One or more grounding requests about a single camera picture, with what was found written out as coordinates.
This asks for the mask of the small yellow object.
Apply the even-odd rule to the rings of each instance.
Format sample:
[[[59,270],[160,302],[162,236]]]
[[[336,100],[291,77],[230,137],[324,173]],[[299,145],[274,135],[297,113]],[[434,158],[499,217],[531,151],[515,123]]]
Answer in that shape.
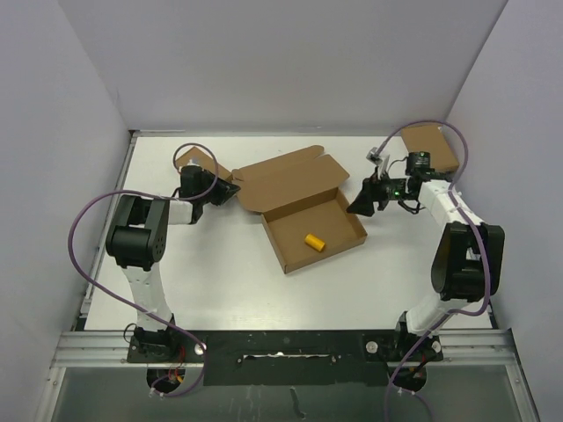
[[[304,238],[304,242],[317,252],[322,252],[325,249],[325,242],[313,234],[307,234]]]

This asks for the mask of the large cardboard box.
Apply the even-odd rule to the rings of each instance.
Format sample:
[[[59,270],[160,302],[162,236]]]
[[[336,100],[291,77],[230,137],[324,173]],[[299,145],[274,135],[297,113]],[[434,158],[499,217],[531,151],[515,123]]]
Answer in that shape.
[[[284,273],[362,245],[367,232],[349,206],[341,185],[348,172],[321,145],[312,145],[235,169],[243,209],[259,214]],[[307,234],[325,242],[317,252]]]

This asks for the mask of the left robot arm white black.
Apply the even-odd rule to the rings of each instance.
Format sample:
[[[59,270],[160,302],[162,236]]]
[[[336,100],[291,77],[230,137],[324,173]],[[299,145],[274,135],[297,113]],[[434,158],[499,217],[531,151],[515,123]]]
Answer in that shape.
[[[106,237],[106,252],[123,271],[137,314],[132,346],[168,361],[179,350],[174,315],[165,299],[159,263],[165,254],[169,225],[194,225],[204,207],[220,207],[240,187],[197,164],[180,170],[179,187],[169,199],[124,194]]]

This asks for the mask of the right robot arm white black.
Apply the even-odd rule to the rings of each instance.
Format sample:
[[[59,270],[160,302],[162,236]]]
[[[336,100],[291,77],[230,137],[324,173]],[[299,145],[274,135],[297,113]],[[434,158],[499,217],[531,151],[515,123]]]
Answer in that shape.
[[[475,302],[487,305],[497,292],[505,232],[471,211],[453,186],[453,173],[432,168],[426,151],[405,158],[402,178],[390,176],[388,156],[372,149],[367,158],[375,170],[362,181],[348,213],[371,217],[394,201],[412,215],[426,209],[442,231],[430,269],[434,291],[401,315],[391,337],[392,351],[408,360],[422,349],[424,335],[436,335]]]

